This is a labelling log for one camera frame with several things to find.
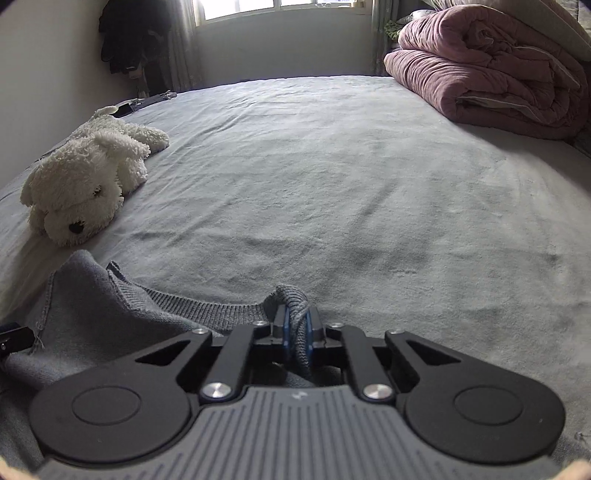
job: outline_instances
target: gray bed sheet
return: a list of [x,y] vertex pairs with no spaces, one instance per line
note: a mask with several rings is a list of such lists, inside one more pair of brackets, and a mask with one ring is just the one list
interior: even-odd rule
[[[384,77],[222,86],[127,119],[171,145],[81,246],[99,264],[224,303],[297,285],[324,320],[541,380],[567,442],[591,431],[591,164],[574,148],[453,124]],[[0,190],[0,318],[73,251],[29,231],[27,174]]]

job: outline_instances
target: pink blanket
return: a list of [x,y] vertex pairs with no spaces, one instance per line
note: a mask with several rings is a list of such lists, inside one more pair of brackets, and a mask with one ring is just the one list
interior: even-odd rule
[[587,120],[582,66],[513,17],[460,5],[410,22],[386,70],[452,121],[573,137]]

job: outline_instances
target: white fur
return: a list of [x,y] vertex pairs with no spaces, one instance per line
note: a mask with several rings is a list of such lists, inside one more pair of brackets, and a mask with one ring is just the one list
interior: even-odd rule
[[40,161],[22,187],[30,206],[29,225],[60,246],[76,245],[105,228],[148,178],[144,160],[168,147],[168,135],[153,127],[127,124],[110,116],[117,107],[97,110],[67,142]]

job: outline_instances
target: white logo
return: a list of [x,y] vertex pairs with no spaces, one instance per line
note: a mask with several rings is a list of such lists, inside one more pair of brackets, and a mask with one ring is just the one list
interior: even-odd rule
[[292,393],[291,396],[294,397],[296,400],[303,400],[304,397],[308,396],[308,394],[300,390],[298,393]]

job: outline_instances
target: plush dog's nose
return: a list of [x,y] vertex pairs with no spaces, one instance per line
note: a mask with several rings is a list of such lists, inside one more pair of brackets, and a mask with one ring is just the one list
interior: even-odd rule
[[82,233],[82,230],[84,230],[84,222],[71,223],[68,226],[68,229],[70,230],[70,232],[78,235],[79,233]]

